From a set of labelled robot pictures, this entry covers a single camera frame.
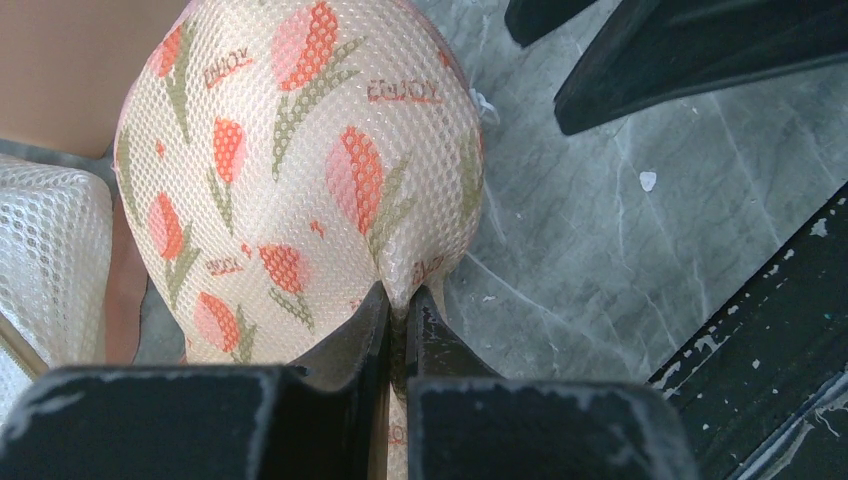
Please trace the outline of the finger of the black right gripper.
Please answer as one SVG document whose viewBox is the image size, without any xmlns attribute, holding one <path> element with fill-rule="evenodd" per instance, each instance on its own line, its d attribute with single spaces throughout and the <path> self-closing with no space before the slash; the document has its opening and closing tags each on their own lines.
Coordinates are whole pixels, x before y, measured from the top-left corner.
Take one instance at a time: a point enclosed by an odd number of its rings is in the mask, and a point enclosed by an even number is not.
<svg viewBox="0 0 848 480">
<path fill-rule="evenodd" d="M 654 105 L 847 60 L 847 4 L 623 0 L 554 97 L 575 135 Z"/>
</svg>

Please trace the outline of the round beige mesh laundry bag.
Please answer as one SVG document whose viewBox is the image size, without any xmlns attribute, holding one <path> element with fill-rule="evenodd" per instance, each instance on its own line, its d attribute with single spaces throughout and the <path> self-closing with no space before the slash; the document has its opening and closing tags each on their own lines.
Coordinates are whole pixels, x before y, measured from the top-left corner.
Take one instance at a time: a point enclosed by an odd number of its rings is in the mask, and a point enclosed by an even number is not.
<svg viewBox="0 0 848 480">
<path fill-rule="evenodd" d="M 112 199 L 96 175 L 1 157 L 1 417 L 47 370 L 105 360 Z"/>
</svg>

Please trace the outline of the orange plastic file organizer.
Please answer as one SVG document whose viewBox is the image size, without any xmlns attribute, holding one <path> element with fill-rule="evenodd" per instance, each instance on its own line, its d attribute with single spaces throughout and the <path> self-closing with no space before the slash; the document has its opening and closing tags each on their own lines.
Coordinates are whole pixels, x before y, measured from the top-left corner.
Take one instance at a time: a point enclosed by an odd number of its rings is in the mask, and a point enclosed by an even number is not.
<svg viewBox="0 0 848 480">
<path fill-rule="evenodd" d="M 183 1 L 2 2 L 2 139 L 101 157 L 130 85 L 185 7 Z"/>
</svg>

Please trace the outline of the floral mesh laundry bag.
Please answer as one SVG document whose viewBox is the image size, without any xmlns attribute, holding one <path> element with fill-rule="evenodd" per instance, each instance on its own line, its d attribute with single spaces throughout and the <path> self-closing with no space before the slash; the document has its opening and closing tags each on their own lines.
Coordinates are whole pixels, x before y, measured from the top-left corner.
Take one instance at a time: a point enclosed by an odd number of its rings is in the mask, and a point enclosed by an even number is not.
<svg viewBox="0 0 848 480">
<path fill-rule="evenodd" d="M 388 472 L 408 475 L 406 314 L 481 216 L 474 92 L 410 1 L 192 1 L 130 88 L 114 168 L 183 362 L 304 354 L 381 282 Z"/>
</svg>

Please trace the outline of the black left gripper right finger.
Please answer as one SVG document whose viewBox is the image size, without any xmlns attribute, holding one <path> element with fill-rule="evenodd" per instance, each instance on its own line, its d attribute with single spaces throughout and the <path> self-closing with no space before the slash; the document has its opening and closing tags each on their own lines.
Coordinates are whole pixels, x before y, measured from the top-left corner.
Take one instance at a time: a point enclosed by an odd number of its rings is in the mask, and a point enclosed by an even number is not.
<svg viewBox="0 0 848 480">
<path fill-rule="evenodd" d="M 516 380 L 442 319 L 427 288 L 407 318 L 412 479 L 695 479 L 682 422 L 651 387 Z"/>
</svg>

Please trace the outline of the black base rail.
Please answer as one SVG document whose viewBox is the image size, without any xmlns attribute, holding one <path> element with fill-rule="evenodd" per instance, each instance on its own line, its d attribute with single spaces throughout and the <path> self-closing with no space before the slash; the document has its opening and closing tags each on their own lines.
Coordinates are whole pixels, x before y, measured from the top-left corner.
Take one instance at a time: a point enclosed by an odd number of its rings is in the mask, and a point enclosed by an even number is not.
<svg viewBox="0 0 848 480">
<path fill-rule="evenodd" d="M 705 479 L 847 475 L 847 192 L 838 190 L 668 361 Z"/>
</svg>

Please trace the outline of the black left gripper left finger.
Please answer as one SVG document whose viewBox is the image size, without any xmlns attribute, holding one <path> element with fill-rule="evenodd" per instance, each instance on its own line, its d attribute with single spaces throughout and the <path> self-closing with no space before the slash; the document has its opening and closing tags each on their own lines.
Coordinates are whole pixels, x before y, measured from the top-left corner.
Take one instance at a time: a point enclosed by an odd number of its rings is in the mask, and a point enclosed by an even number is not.
<svg viewBox="0 0 848 480">
<path fill-rule="evenodd" d="M 66 367 L 19 398 L 5 479 L 383 479 L 390 303 L 287 364 Z"/>
</svg>

